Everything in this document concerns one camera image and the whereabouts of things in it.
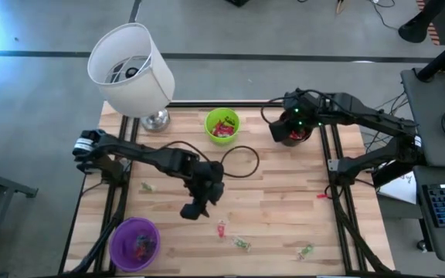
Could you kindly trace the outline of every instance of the gray floor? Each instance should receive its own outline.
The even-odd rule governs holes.
[[[443,47],[428,39],[401,40],[380,23],[366,0],[250,0],[234,8],[223,0],[144,0],[144,23],[163,53],[297,54],[315,56],[433,57]],[[128,21],[133,0],[0,0],[0,50],[90,51]],[[400,26],[418,12],[415,0],[381,9]],[[402,92],[406,63],[323,63],[170,60],[175,99],[269,99],[297,86],[345,91],[369,106]],[[84,58],[0,57],[0,175],[40,188],[36,199],[15,197],[0,232],[0,272],[11,277],[57,272],[83,176],[73,143],[97,125],[102,99]],[[408,107],[398,113],[410,118]],[[417,222],[386,219],[396,268],[445,274],[445,262],[421,254]]]

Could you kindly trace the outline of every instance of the lamp shade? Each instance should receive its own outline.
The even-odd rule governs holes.
[[[138,72],[126,78],[132,67]],[[164,109],[175,91],[171,70],[149,31],[138,23],[117,27],[100,39],[87,70],[109,104],[129,117],[146,117]]]

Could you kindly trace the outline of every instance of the butcher block tabletop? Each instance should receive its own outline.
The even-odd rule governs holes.
[[[275,143],[259,108],[235,108],[240,118],[236,141],[220,147],[205,133],[204,120],[210,108],[169,109],[172,122],[161,133],[148,133],[140,127],[138,144],[161,147],[171,141],[187,141],[211,160],[219,161],[226,151],[237,145],[254,148],[260,166],[248,178],[225,177],[224,195],[217,206],[208,204],[210,218],[196,221],[182,219],[179,212],[190,203],[183,181],[170,178],[153,166],[134,162],[127,197],[125,219],[142,217],[159,229],[160,250],[155,261],[135,276],[270,276],[270,275],[342,275],[335,214],[331,200],[318,198],[328,185],[319,130],[296,147]],[[277,119],[280,108],[266,109],[267,118]],[[117,136],[122,116],[107,103],[101,114],[99,128]],[[365,153],[358,126],[339,126],[344,155],[356,157]],[[130,138],[128,127],[125,138]],[[332,136],[331,153],[335,154]],[[190,147],[176,144],[171,147]],[[251,172],[256,165],[252,152],[239,149],[224,161],[225,171],[234,175]],[[359,178],[372,181],[367,174]],[[100,174],[88,175],[83,190],[100,182]],[[142,188],[144,182],[154,191]],[[100,233],[108,185],[85,193],[80,199],[73,234],[64,270],[71,270],[90,250]],[[372,251],[389,268],[394,264],[389,250],[375,189],[356,183],[352,186],[360,233]],[[226,223],[225,239],[218,236],[219,221]],[[238,248],[234,237],[245,239],[251,249]],[[305,259],[297,258],[297,250],[313,246]],[[353,241],[348,238],[354,262]],[[104,269],[109,266],[106,252]]]

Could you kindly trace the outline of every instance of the small red object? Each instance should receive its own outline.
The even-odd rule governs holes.
[[[144,254],[145,254],[145,246],[141,245],[136,248],[135,255],[137,259],[141,259],[144,256]]]
[[[217,224],[217,232],[219,234],[219,237],[222,239],[224,237],[226,237],[226,235],[224,235],[224,230],[225,230],[226,224],[224,221],[219,221],[219,224]]]
[[[291,131],[290,138],[293,139],[293,140],[302,140],[303,138],[305,138],[306,134],[307,133],[305,131],[302,131],[299,134],[296,133],[295,131]]]
[[[212,135],[217,137],[229,137],[235,133],[235,128],[225,125],[226,121],[219,121],[212,129]]]

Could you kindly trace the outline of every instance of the lamp base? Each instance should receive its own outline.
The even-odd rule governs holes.
[[[150,132],[160,132],[168,127],[171,118],[169,117],[168,110],[163,109],[151,116],[141,117],[140,122],[145,130]]]

